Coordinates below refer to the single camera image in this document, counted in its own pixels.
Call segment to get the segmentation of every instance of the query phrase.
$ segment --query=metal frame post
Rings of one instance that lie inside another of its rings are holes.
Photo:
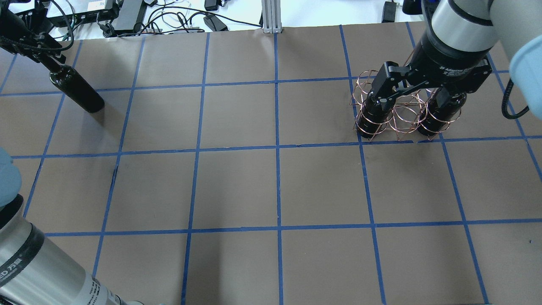
[[[262,0],[264,33],[282,33],[280,21],[280,0]]]

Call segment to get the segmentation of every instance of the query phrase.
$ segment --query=table surface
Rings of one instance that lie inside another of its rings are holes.
[[[542,124],[500,114],[502,48],[442,137],[352,131],[357,75],[403,63],[423,29],[78,41],[68,62],[106,102],[93,115],[2,52],[25,215],[148,305],[539,304]]]

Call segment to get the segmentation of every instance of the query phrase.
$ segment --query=black cable wrap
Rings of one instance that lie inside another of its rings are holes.
[[[520,117],[522,117],[524,114],[526,114],[529,111],[529,106],[526,106],[521,110],[518,114],[513,115],[508,112],[508,102],[510,99],[510,93],[512,93],[512,89],[514,88],[514,82],[512,79],[508,81],[508,84],[506,85],[505,94],[502,96],[502,104],[501,104],[501,111],[502,115],[510,120],[515,120]]]

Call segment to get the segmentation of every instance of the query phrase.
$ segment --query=grid square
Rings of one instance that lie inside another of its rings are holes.
[[[493,60],[493,64],[495,64],[495,68],[497,68],[497,70],[502,71],[509,69],[510,61],[508,60],[508,56],[506,55],[500,41],[498,41],[489,51],[489,54],[491,55],[491,59]]]
[[[348,80],[279,84],[280,144],[357,142]]]
[[[115,157],[45,159],[27,219],[44,232],[96,232]]]
[[[141,37],[87,40],[77,70],[95,89],[132,87],[142,41]]]
[[[145,39],[136,85],[201,84],[206,35],[156,35]],[[178,60],[179,54],[184,59]]]
[[[66,97],[48,154],[115,153],[119,149],[130,91],[101,92],[105,108],[88,113]]]
[[[529,139],[529,145],[538,161],[538,165],[542,166],[542,139]]]
[[[66,56],[66,65],[73,65],[80,41],[75,41],[73,46],[62,52]],[[2,93],[29,93],[29,92],[52,92],[59,91],[49,79],[49,70],[41,63],[18,55],[11,70],[8,81],[5,83]]]
[[[500,73],[499,77],[501,78],[502,85],[506,87],[508,80],[510,79],[510,74]],[[510,102],[514,107],[516,113],[520,112],[526,105],[525,97],[523,96],[521,89],[517,86],[514,86],[512,93],[510,94]],[[520,119],[521,127],[526,136],[540,136],[542,135],[542,121],[535,117],[531,111],[524,114]]]
[[[467,95],[461,118],[443,134],[445,138],[486,138],[520,136],[514,120],[501,113],[502,90],[495,74],[480,89]]]
[[[359,146],[280,150],[282,225],[369,222]]]
[[[375,222],[461,220],[440,143],[363,147]]]
[[[23,196],[24,200],[28,200],[32,184],[36,179],[37,169],[40,166],[40,159],[14,159],[13,164],[19,169],[22,178],[21,190],[19,194]]]
[[[525,141],[446,146],[467,219],[542,218],[542,182]]]
[[[0,97],[2,147],[12,156],[43,154],[59,102],[59,94]]]
[[[262,30],[210,35],[207,84],[275,79],[273,35]]]
[[[382,304],[370,229],[283,231],[282,253],[285,304]]]
[[[410,31],[412,33],[412,38],[414,38],[414,43],[418,43],[422,38],[423,33],[425,33],[425,30],[427,29],[425,21],[409,22],[408,25],[410,26]]]
[[[0,52],[0,86],[3,83],[6,74],[8,73],[9,67],[13,60],[13,56],[13,54],[8,52]]]
[[[194,149],[201,88],[134,92],[123,151]]]
[[[202,152],[193,227],[276,226],[275,152]]]
[[[194,153],[122,156],[108,231],[188,228]]]
[[[99,236],[62,236],[48,237],[87,272],[92,273]]]
[[[483,303],[463,226],[378,228],[377,235],[389,305]]]
[[[344,26],[343,31],[352,76],[379,70],[384,61],[402,65],[412,52],[407,26],[402,22],[353,24]]]
[[[180,304],[185,248],[186,234],[105,236],[96,277],[123,300]]]
[[[274,84],[205,89],[202,148],[275,145]]]
[[[493,304],[542,300],[542,224],[470,226],[487,296]]]
[[[339,27],[286,28],[277,36],[279,79],[346,77]]]
[[[186,304],[278,304],[277,232],[192,235]]]

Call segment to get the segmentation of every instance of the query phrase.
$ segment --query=electronic device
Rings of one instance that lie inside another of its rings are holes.
[[[136,24],[143,22],[147,4],[143,0],[124,1],[120,7],[119,17],[113,21],[116,34],[133,34],[138,31],[134,29]]]
[[[218,19],[218,17],[215,15],[209,14],[203,17],[203,22],[205,22],[205,25],[208,26],[214,32],[221,32],[221,31],[228,30],[228,27],[224,24],[224,22]]]
[[[119,6],[115,0],[77,0],[70,1],[70,3],[73,6],[75,18],[78,22],[95,22],[96,17],[98,17],[98,21],[105,21],[115,19],[119,16]],[[72,15],[72,8],[68,2],[59,1],[58,4],[68,17]],[[64,21],[60,10],[54,5],[49,7],[47,18],[56,27],[63,28],[66,26],[66,22]]]
[[[386,1],[382,10],[382,23],[395,22],[395,13],[397,11],[397,3]]]
[[[205,0],[205,10],[206,11],[216,11],[222,3],[222,0]]]

